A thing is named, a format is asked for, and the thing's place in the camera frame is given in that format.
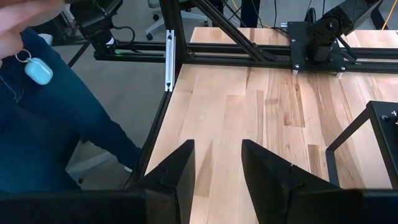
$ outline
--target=keychain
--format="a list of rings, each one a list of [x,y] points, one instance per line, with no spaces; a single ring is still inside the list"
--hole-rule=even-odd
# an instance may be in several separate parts
[[[31,79],[33,79],[33,81],[35,81],[39,85],[48,84],[53,76],[53,71],[51,70],[51,68],[41,59],[32,58],[32,55],[28,50],[22,49],[21,51],[27,52],[29,54],[29,57],[26,60],[21,60],[18,58],[18,54],[15,54],[15,58],[21,63],[26,63],[26,75],[28,75]]]

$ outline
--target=yellow cable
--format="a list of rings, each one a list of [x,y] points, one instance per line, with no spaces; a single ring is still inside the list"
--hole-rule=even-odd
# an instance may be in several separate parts
[[[239,7],[236,5],[235,0],[232,0],[232,4],[234,5],[235,9],[238,10],[238,12],[239,12],[240,9],[239,9]],[[260,23],[260,22],[257,22],[257,23],[258,23],[259,25],[261,25],[261,27],[271,28],[271,27],[269,27],[269,26],[267,26],[267,25],[265,25],[265,24],[262,24],[262,23]]]
[[[387,25],[387,23],[388,23],[388,20],[390,19],[391,14],[392,14],[394,8],[396,7],[397,1],[398,1],[398,0],[396,0],[396,1],[394,2],[394,4],[392,5],[391,10],[390,10],[390,14],[388,15],[386,21],[384,22],[383,28],[381,28],[381,30],[384,30],[384,28],[386,27],[386,25]]]

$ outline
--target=wooden table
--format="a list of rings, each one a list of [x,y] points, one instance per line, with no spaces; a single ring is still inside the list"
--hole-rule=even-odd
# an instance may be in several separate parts
[[[241,29],[257,44],[287,45],[270,29]],[[192,42],[233,43],[218,28],[196,28]],[[398,47],[393,30],[358,30],[352,47]],[[252,139],[328,180],[325,149],[369,100],[398,101],[398,76],[183,65],[147,173],[187,139],[195,140],[191,223],[256,223],[243,176],[241,141]],[[368,121],[336,151],[343,188],[391,188]]]

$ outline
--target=metal key ring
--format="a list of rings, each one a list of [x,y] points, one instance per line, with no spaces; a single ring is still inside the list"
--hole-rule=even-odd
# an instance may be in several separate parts
[[[24,52],[26,52],[26,53],[29,54],[29,57],[28,57],[26,60],[21,60],[21,59],[18,58],[18,54],[21,53],[22,51],[24,51]],[[22,49],[20,52],[18,52],[17,54],[15,54],[15,58],[16,58],[19,62],[28,63],[29,60],[32,59],[32,55],[30,54],[30,52],[29,52],[28,50]]]

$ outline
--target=blue jeans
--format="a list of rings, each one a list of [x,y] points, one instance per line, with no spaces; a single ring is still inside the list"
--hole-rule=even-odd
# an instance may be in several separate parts
[[[51,149],[37,144],[31,135],[34,130],[29,130],[27,123],[14,112],[16,105],[63,123],[81,138],[108,150],[120,163],[133,168],[141,150],[111,120],[86,85],[34,31],[27,29],[21,36],[24,48],[32,57],[42,59],[54,76],[49,84],[40,86],[24,73],[25,64],[15,57],[3,60],[0,68],[0,191],[80,189],[53,157]]]

